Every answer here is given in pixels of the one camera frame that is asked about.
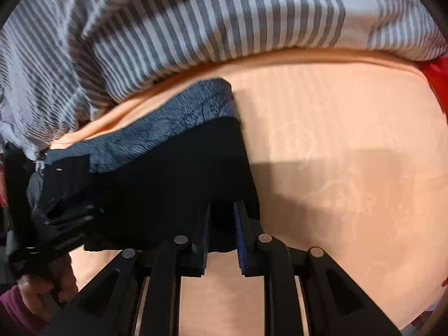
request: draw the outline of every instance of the black cloth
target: black cloth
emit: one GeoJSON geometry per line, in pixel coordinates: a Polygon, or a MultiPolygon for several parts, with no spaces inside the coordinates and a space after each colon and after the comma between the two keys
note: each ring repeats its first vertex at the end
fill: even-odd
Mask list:
{"type": "MultiPolygon", "coordinates": [[[[209,251],[223,252],[236,249],[235,200],[244,200],[248,216],[259,219],[240,123],[225,117],[172,137],[111,172],[91,173],[88,155],[46,166],[35,215],[51,217],[50,209],[61,213],[80,201],[101,206],[101,236],[121,248],[149,249],[180,234],[191,236],[199,211],[212,202],[209,251]]],[[[98,250],[92,244],[90,249],[98,250]]]]}

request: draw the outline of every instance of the striped bedding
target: striped bedding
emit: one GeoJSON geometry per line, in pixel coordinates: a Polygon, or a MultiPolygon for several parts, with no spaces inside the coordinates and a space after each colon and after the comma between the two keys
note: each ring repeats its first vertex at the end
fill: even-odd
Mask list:
{"type": "Polygon", "coordinates": [[[447,49],[419,0],[22,0],[0,32],[0,145],[33,159],[172,74],[292,46],[447,49]]]}

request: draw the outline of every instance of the mattress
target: mattress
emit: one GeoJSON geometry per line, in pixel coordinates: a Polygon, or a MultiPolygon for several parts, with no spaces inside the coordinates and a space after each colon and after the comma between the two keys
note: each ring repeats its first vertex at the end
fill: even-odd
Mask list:
{"type": "MultiPolygon", "coordinates": [[[[232,84],[265,232],[325,249],[399,328],[441,296],[448,128],[426,78],[403,59],[288,49],[197,67],[52,148],[126,126],[216,76],[232,84]]],[[[72,253],[79,286],[113,255],[72,253]]],[[[242,277],[235,252],[210,254],[203,278],[182,280],[180,335],[260,335],[263,312],[263,280],[242,277]]]]}

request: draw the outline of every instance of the blue gripper pad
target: blue gripper pad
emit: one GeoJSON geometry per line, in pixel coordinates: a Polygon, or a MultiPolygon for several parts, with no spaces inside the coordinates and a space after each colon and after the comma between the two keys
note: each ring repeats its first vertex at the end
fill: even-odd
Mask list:
{"type": "Polygon", "coordinates": [[[243,229],[241,226],[240,212],[238,210],[237,203],[234,203],[235,225],[237,228],[237,251],[238,251],[238,264],[241,269],[241,273],[246,271],[247,250],[246,243],[243,239],[243,229]]]}

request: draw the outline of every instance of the human hand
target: human hand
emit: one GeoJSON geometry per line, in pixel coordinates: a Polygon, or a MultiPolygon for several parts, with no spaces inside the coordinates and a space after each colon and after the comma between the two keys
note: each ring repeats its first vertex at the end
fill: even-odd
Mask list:
{"type": "MultiPolygon", "coordinates": [[[[58,268],[60,270],[54,274],[61,288],[58,293],[60,302],[68,302],[78,293],[71,263],[72,259],[68,254],[50,263],[51,269],[58,268]]],[[[54,288],[54,284],[40,276],[26,275],[19,279],[17,285],[26,308],[32,314],[48,321],[52,315],[45,309],[39,295],[49,293],[54,288]]]]}

